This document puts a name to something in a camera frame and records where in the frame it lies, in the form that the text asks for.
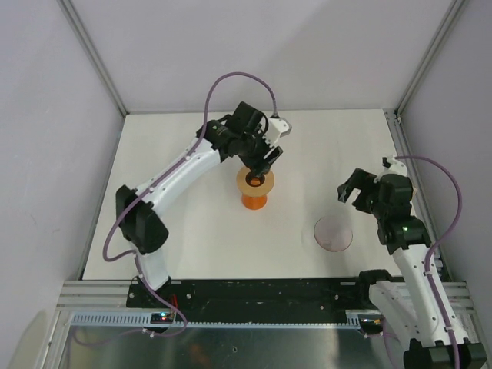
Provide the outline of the front aluminium frame beam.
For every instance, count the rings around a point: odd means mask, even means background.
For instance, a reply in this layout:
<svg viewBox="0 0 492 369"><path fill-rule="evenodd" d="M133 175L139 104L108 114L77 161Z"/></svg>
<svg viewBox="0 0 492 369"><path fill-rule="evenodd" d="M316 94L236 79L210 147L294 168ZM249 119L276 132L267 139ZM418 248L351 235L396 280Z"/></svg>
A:
<svg viewBox="0 0 492 369"><path fill-rule="evenodd" d="M59 309L112 309L126 306L130 281L66 281Z"/></svg>

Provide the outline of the clear glass dripper cone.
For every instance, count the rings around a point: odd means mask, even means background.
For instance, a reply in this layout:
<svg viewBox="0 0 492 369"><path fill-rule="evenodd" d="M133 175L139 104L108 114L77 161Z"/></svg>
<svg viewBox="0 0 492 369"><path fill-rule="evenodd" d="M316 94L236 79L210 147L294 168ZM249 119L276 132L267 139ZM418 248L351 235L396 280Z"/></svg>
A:
<svg viewBox="0 0 492 369"><path fill-rule="evenodd" d="M325 216L320 218L314 226L314 239L326 251L342 252L350 247L353 232L344 219Z"/></svg>

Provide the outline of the orange glass carafe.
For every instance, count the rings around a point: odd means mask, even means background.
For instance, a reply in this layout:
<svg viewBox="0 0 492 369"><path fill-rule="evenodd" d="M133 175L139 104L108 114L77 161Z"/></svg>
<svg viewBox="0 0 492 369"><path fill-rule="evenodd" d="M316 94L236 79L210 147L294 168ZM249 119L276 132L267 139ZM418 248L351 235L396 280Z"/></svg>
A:
<svg viewBox="0 0 492 369"><path fill-rule="evenodd" d="M244 176L244 180L241 183L241 202L247 209L256 211L267 204L268 195L263 187L264 177Z"/></svg>

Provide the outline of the left aluminium frame post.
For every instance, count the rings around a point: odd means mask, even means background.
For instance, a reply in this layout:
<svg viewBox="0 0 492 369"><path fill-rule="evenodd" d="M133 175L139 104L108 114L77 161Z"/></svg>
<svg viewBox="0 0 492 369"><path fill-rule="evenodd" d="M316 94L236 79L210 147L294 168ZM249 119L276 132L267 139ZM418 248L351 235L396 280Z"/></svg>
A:
<svg viewBox="0 0 492 369"><path fill-rule="evenodd" d="M89 35L89 32L85 27L85 24L81 19L81 16L79 15L76 7L74 6L73 2L69 0L57 0L56 2L58 3L58 6L64 14L69 26L74 32L75 37L78 39L82 50L91 63L95 74L98 76L98 79L108 93L108 96L111 99L113 105L116 107L120 116L124 118L128 114L125 103L123 102L115 86L115 83L113 82L108 69L106 68L105 63L103 62L95 46L95 43L92 40L92 37Z"/></svg>

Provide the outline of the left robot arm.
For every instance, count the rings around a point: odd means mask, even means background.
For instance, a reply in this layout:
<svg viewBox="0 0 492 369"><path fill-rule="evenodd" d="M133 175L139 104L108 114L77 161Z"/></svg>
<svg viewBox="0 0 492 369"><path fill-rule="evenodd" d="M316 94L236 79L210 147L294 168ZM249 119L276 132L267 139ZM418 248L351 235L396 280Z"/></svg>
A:
<svg viewBox="0 0 492 369"><path fill-rule="evenodd" d="M123 237L135 250L138 273L146 280L143 298L153 307L170 298L170 275L160 249L169 231L164 214L171 203L204 173L237 156L243 163L238 185L245 197L262 198L272 189L271 170L281 156L278 141L291 125L273 114L242 102L231 115L210 120L200 127L182 156L165 170L136 188L121 186L115 195L116 215Z"/></svg>

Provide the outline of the aluminium frame post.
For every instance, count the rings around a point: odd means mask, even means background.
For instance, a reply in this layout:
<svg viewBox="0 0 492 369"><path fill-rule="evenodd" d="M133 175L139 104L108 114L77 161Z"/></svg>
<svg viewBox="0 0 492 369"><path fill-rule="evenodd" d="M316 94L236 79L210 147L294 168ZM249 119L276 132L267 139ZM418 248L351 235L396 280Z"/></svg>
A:
<svg viewBox="0 0 492 369"><path fill-rule="evenodd" d="M75 37L78 39L82 50L91 63L95 74L98 76L98 79L108 93L108 96L111 99L113 105L116 107L120 116L124 118L128 114L125 103L123 102L115 86L115 83L113 82L108 69L106 68L105 63L103 62L95 46L95 43L92 40L92 37L89 35L89 32L85 27L85 24L81 19L81 16L79 15L76 7L74 6L73 2L69 0L57 0L56 2L58 3L58 6L64 14L69 26L74 32Z"/></svg>
<svg viewBox="0 0 492 369"><path fill-rule="evenodd" d="M439 55L440 50L444 47L444 43L449 38L453 28L457 24L468 3L469 1L466 0L453 0L450 2L444 17L441 19L429 45L426 47L416 70L412 74L407 87L404 89L404 93L394 108L394 114L397 118L402 116L405 109L411 102L411 99L419 89L420 84L423 82L426 74Z"/></svg>

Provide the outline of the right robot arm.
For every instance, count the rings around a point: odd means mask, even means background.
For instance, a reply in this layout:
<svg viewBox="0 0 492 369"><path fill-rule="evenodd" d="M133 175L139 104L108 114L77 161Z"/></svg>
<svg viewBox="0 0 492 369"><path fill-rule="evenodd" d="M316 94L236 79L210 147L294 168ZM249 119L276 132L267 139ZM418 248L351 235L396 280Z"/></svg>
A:
<svg viewBox="0 0 492 369"><path fill-rule="evenodd" d="M374 216L377 236L404 279L409 294L403 298L385 270L360 273L355 301L374 306L392 327L404 349L405 368L481 368L487 354L462 327L440 281L431 240L423 221L412 214L414 188L405 171L390 165L379 175L360 168L337 188L340 202L353 190L353 206Z"/></svg>

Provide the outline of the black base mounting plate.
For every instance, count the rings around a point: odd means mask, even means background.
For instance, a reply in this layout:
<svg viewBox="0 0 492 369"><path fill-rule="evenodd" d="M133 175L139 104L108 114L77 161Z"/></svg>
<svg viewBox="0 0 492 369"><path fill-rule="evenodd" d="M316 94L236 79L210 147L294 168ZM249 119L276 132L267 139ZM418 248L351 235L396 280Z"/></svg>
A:
<svg viewBox="0 0 492 369"><path fill-rule="evenodd" d="M173 280L157 294L192 318L246 318L261 322L341 322L347 311L369 311L357 278Z"/></svg>

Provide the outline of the right aluminium frame post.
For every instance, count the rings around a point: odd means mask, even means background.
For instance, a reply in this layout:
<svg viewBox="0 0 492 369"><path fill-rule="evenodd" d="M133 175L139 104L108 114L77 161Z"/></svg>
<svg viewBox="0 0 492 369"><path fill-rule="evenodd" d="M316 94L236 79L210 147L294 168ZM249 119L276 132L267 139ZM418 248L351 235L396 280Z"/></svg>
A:
<svg viewBox="0 0 492 369"><path fill-rule="evenodd" d="M394 114L397 118L402 116L405 109L411 102L411 99L419 89L420 84L423 82L426 74L439 55L440 50L444 47L444 43L449 38L453 28L457 24L468 3L469 1L466 0L453 0L450 2L444 17L441 19L429 45L426 47L416 70L412 74L407 87L404 89L404 93L394 108Z"/></svg>

